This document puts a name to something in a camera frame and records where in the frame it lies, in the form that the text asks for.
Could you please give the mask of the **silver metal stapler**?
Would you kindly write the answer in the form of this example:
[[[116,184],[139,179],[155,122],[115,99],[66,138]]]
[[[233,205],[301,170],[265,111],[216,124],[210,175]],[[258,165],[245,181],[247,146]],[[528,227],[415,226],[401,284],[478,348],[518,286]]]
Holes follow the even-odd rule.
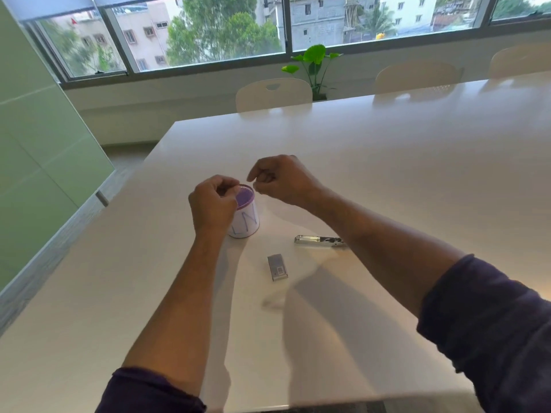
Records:
[[[340,237],[328,237],[317,235],[297,235],[294,238],[295,244],[305,246],[323,246],[331,248],[347,248],[348,245]]]

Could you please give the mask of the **green potted plant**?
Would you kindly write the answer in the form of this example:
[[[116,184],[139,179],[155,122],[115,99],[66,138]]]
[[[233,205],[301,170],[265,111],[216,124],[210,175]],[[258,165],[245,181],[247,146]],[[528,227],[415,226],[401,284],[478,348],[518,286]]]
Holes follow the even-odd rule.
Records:
[[[291,61],[298,63],[298,65],[283,66],[281,71],[295,75],[300,69],[303,69],[312,90],[313,102],[326,101],[327,93],[325,89],[329,89],[329,87],[325,84],[325,76],[331,63],[341,56],[343,56],[342,53],[328,52],[326,46],[316,44],[307,48],[302,54],[291,56]]]

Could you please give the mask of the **person's right forearm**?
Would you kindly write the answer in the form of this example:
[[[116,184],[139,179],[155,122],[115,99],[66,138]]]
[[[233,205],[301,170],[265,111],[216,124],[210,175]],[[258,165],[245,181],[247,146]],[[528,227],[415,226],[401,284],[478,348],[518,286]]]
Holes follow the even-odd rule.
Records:
[[[305,193],[301,207],[333,229],[375,280],[416,318],[437,281],[467,255],[321,185]]]

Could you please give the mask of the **grey window frame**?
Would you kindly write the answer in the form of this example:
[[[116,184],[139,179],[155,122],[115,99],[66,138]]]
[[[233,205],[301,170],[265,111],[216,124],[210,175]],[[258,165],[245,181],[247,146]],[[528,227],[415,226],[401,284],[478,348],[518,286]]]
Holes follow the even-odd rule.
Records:
[[[551,0],[2,0],[83,89],[551,30]]]

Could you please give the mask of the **person's left hand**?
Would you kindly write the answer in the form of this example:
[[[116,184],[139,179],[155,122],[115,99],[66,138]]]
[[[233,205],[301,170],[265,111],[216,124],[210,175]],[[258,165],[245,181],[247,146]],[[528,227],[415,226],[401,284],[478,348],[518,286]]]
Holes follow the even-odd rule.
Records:
[[[224,207],[224,193],[227,188],[239,185],[239,180],[217,174],[202,181],[189,194],[197,235],[222,238],[226,235],[235,211],[227,211]]]

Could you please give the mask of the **green glass partition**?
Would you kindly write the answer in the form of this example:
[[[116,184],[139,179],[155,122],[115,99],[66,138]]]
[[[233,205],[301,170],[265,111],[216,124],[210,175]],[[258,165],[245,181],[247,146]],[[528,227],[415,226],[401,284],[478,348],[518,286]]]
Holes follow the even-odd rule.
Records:
[[[113,172],[0,0],[0,295]]]

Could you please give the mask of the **dark purple sleeve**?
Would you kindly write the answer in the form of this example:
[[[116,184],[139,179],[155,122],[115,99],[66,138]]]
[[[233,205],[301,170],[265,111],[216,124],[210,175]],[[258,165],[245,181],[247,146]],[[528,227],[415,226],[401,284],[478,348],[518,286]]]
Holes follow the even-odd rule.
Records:
[[[114,371],[94,413],[206,413],[202,400],[158,373],[121,367]]]
[[[533,289],[467,255],[424,297],[417,332],[486,413],[551,413],[551,301]]]

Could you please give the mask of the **dark purple left sleeve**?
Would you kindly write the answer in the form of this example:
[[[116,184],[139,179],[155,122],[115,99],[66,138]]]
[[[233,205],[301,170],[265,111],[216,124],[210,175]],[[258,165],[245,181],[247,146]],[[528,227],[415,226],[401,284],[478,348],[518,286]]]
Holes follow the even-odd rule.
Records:
[[[94,413],[206,413],[202,400],[158,373],[121,367],[114,371]]]

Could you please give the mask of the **small grey box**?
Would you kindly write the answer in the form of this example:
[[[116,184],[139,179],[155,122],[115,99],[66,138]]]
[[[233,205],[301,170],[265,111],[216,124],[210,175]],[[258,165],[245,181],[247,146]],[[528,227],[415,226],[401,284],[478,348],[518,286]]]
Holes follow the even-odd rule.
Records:
[[[281,254],[274,254],[267,257],[268,267],[272,281],[278,281],[288,278],[288,272]]]

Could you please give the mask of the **white cup with purple lid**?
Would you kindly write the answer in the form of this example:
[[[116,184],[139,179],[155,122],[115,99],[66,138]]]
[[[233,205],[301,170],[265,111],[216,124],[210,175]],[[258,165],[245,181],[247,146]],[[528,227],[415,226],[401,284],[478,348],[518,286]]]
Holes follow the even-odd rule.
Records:
[[[255,191],[245,184],[239,186],[240,190],[236,195],[238,207],[228,229],[228,235],[235,239],[250,237],[257,232],[260,226],[255,203]]]

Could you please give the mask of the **person's right hand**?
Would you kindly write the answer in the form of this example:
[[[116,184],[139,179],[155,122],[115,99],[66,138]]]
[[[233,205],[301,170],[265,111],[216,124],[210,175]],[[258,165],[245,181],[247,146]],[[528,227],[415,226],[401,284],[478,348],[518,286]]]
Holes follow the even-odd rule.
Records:
[[[325,194],[326,188],[294,155],[264,157],[258,161],[271,161],[271,173],[265,182],[252,182],[259,194],[306,210]]]

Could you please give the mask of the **dark purple right sleeve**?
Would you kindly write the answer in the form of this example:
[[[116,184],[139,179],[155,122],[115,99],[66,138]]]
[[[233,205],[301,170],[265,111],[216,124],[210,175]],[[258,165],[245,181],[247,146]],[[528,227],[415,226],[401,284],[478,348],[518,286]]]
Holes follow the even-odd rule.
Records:
[[[417,332],[486,413],[551,413],[551,301],[533,289],[467,255],[424,297]]]

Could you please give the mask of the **person's left forearm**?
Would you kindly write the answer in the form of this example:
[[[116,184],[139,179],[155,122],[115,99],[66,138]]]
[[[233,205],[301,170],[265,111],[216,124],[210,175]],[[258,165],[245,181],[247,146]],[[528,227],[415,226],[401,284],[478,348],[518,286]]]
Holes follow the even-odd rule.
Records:
[[[210,342],[212,299],[224,231],[200,229],[160,305],[129,350],[123,367],[158,373],[199,396]]]

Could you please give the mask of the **white chair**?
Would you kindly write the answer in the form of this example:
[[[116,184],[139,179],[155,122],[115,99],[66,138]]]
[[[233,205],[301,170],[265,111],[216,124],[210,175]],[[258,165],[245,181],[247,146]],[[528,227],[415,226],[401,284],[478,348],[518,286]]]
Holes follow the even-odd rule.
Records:
[[[235,97],[238,113],[311,103],[310,85],[291,77],[252,82],[239,89]]]
[[[460,81],[461,75],[462,71],[454,65],[432,59],[396,63],[382,69],[377,74],[374,93],[383,95],[413,89],[454,85]]]
[[[551,42],[525,43],[495,53],[490,61],[489,79],[551,70]]]

